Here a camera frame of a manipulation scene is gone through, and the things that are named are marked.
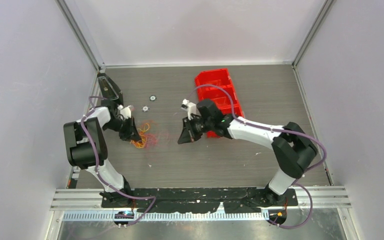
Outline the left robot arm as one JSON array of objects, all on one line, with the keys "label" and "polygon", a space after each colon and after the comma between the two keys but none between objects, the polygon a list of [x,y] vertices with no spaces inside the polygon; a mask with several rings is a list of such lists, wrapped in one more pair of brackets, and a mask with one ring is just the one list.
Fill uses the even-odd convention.
[{"label": "left robot arm", "polygon": [[116,100],[104,99],[101,105],[92,106],[79,120],[63,125],[69,164],[92,174],[103,187],[100,195],[121,207],[128,207],[136,197],[126,178],[109,160],[104,131],[118,133],[123,141],[140,141],[133,110],[132,105],[124,106]]}]

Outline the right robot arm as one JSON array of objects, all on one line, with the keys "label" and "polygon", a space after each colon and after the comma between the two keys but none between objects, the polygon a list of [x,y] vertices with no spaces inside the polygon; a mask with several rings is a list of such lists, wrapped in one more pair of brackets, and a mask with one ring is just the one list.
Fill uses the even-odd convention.
[{"label": "right robot arm", "polygon": [[270,205],[279,205],[285,199],[287,189],[304,175],[318,153],[317,147],[294,122],[272,126],[232,113],[223,114],[210,99],[197,104],[184,99],[181,108],[187,116],[182,120],[179,145],[196,142],[204,133],[213,132],[218,137],[244,140],[273,150],[279,168],[262,194],[262,200]]}]

